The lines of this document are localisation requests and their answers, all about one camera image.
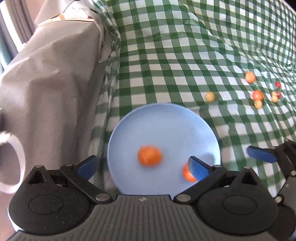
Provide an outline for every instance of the cherry tomato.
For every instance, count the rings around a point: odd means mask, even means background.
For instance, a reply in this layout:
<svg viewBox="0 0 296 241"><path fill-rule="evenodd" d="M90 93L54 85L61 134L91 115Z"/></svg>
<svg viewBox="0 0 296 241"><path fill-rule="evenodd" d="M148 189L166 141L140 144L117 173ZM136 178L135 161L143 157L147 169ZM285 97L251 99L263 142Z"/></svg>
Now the cherry tomato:
<svg viewBox="0 0 296 241"><path fill-rule="evenodd" d="M263 103L261 100L255 100L254 105L255 105L256 109L261 109L263 106Z"/></svg>
<svg viewBox="0 0 296 241"><path fill-rule="evenodd" d="M256 80L256 76L253 72L247 71L245 75L245 79L248 83L253 83Z"/></svg>
<svg viewBox="0 0 296 241"><path fill-rule="evenodd" d="M188 163L186 163L183 167L183 176L189 182L196 182L196 178L188 170Z"/></svg>
<svg viewBox="0 0 296 241"><path fill-rule="evenodd" d="M262 92L260 90L255 90L253 92L253 100L261 100L261 101L263 101L263 99L264 99L264 96L263 96L263 94L262 94Z"/></svg>
<svg viewBox="0 0 296 241"><path fill-rule="evenodd" d="M277 97L276 95L272 95L272 96L271 96L271 100L272 100L272 102L274 102L274 103L277 103L277 102L279 101L279 99L278 99L278 97Z"/></svg>
<svg viewBox="0 0 296 241"><path fill-rule="evenodd" d="M281 92L280 91L276 91L276 95L277 97L280 99L281 98Z"/></svg>
<svg viewBox="0 0 296 241"><path fill-rule="evenodd" d="M143 166L155 166L161 163L163 155L154 146L142 146L138 152L138 160Z"/></svg>
<svg viewBox="0 0 296 241"><path fill-rule="evenodd" d="M277 88L279 88L279 89L281 88L281 83L280 82L276 81L274 84L276 85Z"/></svg>
<svg viewBox="0 0 296 241"><path fill-rule="evenodd" d="M216 97L213 92L207 92L205 95L205 99L207 102L212 103L213 101L215 101Z"/></svg>

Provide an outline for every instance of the table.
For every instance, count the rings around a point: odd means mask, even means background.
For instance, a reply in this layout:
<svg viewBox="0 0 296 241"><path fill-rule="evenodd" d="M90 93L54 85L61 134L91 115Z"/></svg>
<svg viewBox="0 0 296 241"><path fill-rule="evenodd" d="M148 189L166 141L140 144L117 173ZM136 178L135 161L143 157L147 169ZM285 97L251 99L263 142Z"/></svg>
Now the table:
<svg viewBox="0 0 296 241"><path fill-rule="evenodd" d="M101 154L131 110L153 102L180 104L210 125L227 169L251 166L275 196L284 183L277 163L254 160L246 148L296 141L296 15L278 0L108 0L106 5L121 36L120 68L115 91L107 94L112 106L97 111L97 122L102 116L105 121L93 130L92 149ZM254 84L245 81L246 71L256 74ZM283 95L278 103L271 101L275 81ZM265 97L259 110L251 99L256 89ZM208 91L215 102L205 102ZM101 172L104 188L115 190L106 161Z"/></svg>

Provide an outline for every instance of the orange cherry tomato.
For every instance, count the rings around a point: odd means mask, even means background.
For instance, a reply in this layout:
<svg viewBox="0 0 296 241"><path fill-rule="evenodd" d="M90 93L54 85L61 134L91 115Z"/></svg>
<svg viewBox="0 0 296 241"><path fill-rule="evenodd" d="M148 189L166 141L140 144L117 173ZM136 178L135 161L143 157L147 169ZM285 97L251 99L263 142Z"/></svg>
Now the orange cherry tomato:
<svg viewBox="0 0 296 241"><path fill-rule="evenodd" d="M263 101L264 96L260 90L254 90L253 92L253 100L261 100Z"/></svg>
<svg viewBox="0 0 296 241"><path fill-rule="evenodd" d="M154 146L142 146L138 152L138 160L143 166L151 167L161 163L163 155Z"/></svg>
<svg viewBox="0 0 296 241"><path fill-rule="evenodd" d="M245 79L248 83L253 83L256 80L256 76L253 72L247 71Z"/></svg>
<svg viewBox="0 0 296 241"><path fill-rule="evenodd" d="M183 176L189 182L196 182L196 178L188 170L188 163L186 163L183 167Z"/></svg>

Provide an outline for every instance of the blue plate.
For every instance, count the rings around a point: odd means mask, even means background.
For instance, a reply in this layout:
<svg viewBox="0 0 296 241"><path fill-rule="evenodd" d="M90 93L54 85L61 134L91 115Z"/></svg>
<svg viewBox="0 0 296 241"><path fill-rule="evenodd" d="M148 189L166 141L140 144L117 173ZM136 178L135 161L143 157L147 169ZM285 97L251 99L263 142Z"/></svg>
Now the blue plate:
<svg viewBox="0 0 296 241"><path fill-rule="evenodd" d="M139 163L138 150L144 145L162 151L161 164ZM176 104L148 104L128 113L114 129L107 151L109 171L121 193L172 198L195 184L183 177L190 156L210 166L221 163L218 141L208 124Z"/></svg>

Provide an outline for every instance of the gingham cloth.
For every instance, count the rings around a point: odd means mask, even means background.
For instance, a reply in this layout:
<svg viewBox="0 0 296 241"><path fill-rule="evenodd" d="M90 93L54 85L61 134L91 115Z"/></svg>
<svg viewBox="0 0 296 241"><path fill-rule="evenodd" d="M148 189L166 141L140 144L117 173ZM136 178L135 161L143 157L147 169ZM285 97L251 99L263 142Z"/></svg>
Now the gingham cloth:
<svg viewBox="0 0 296 241"><path fill-rule="evenodd" d="M106 4L122 45L105 144L131 110L152 102L180 104L210 125L227 169L251 166L275 196L284 183L277 163L250 158L246 148L272 148L284 138L296 141L296 15L278 0ZM256 74L254 84L245 81L246 71ZM281 82L283 95L278 103L271 101L271 92L278 90L275 81ZM256 89L265 97L259 110L251 99ZM208 91L215 93L215 102L205 102ZM104 188L115 190L106 160L102 174Z"/></svg>

